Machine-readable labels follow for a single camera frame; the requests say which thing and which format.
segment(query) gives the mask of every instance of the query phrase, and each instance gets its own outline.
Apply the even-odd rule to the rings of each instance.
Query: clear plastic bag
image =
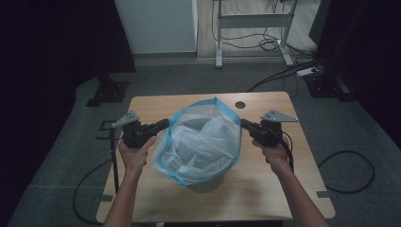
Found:
[[[151,166],[187,186],[220,176],[239,160],[239,116],[217,98],[185,107],[169,118]]]

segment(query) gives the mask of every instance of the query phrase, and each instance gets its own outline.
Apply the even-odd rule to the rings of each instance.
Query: metal stand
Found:
[[[249,27],[283,27],[284,34],[282,40],[278,40],[281,54],[288,67],[293,66],[288,48],[286,47],[289,29],[291,28],[294,11],[298,0],[292,1],[292,6],[288,14],[285,13],[268,13],[253,15],[222,15],[221,0],[218,0],[218,41],[216,45],[216,68],[223,66],[222,49],[221,49],[221,30],[223,28],[249,28]]]

